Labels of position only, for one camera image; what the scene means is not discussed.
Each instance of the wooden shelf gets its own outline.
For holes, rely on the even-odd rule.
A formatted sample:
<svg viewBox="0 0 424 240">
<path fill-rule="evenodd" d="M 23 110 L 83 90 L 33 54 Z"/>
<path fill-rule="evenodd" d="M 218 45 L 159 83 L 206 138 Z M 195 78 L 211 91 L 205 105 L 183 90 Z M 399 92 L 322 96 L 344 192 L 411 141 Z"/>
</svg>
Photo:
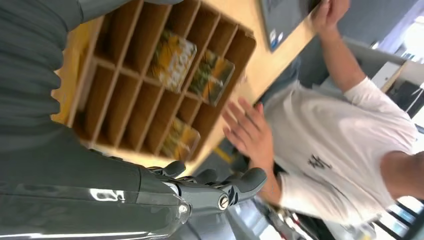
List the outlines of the wooden shelf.
<svg viewBox="0 0 424 240">
<path fill-rule="evenodd" d="M 161 155 L 175 118 L 200 132 L 197 154 L 256 46 L 250 30 L 200 0 L 176 5 L 133 0 L 99 18 L 96 29 L 81 66 L 67 124 L 90 147 L 156 156 Z M 197 47 L 180 93 L 165 89 L 147 75 L 165 29 Z M 187 91 L 208 49 L 235 64 L 216 107 Z"/>
</svg>

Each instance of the book cover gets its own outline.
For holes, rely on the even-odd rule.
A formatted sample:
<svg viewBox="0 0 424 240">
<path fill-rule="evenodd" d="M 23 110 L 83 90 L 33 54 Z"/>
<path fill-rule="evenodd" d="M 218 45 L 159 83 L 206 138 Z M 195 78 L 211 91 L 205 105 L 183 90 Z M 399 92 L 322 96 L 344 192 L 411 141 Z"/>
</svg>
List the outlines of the book cover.
<svg viewBox="0 0 424 240">
<path fill-rule="evenodd" d="M 201 96 L 206 103 L 216 106 L 234 70 L 233 63 L 207 50 L 188 90 Z"/>
<path fill-rule="evenodd" d="M 168 90 L 179 93 L 196 52 L 196 45 L 164 30 L 154 51 L 148 74 Z"/>
<path fill-rule="evenodd" d="M 188 161 L 200 140 L 199 132 L 178 118 L 172 122 L 162 152 L 173 159 Z"/>
</svg>

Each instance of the white t-shirt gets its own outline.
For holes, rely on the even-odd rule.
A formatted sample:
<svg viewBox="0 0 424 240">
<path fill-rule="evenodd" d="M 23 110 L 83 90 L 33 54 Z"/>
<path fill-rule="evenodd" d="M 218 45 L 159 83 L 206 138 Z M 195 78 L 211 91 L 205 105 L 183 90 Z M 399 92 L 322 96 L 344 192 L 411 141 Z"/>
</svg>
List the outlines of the white t-shirt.
<svg viewBox="0 0 424 240">
<path fill-rule="evenodd" d="M 325 96 L 298 81 L 265 104 L 281 175 L 284 208 L 342 224 L 371 220 L 394 200 L 381 176 L 382 156 L 411 153 L 417 129 L 368 78 Z"/>
</svg>

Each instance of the human hand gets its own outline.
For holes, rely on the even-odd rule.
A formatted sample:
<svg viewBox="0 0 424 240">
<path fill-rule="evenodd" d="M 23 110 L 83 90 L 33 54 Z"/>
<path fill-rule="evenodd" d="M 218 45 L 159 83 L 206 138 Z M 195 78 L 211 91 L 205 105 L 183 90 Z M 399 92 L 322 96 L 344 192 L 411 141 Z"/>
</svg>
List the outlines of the human hand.
<svg viewBox="0 0 424 240">
<path fill-rule="evenodd" d="M 223 129 L 225 136 L 242 154 L 250 158 L 252 167 L 272 170 L 273 135 L 265 120 L 264 105 L 259 103 L 252 107 L 244 98 L 239 98 L 238 103 L 242 109 L 230 102 L 222 114 L 228 124 Z"/>
<path fill-rule="evenodd" d="M 350 7 L 350 0 L 321 0 L 312 15 L 312 24 L 320 36 L 337 31 L 337 23 Z"/>
</svg>

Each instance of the black print on shirt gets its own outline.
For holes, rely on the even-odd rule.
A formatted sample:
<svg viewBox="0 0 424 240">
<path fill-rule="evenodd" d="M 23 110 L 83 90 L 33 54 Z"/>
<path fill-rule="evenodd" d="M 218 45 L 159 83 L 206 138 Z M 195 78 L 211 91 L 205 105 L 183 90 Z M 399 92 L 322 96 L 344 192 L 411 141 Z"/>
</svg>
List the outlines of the black print on shirt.
<svg viewBox="0 0 424 240">
<path fill-rule="evenodd" d="M 314 169 L 332 169 L 333 166 L 329 165 L 325 161 L 323 161 L 319 156 L 312 155 L 307 161 L 309 165 L 311 165 Z"/>
</svg>

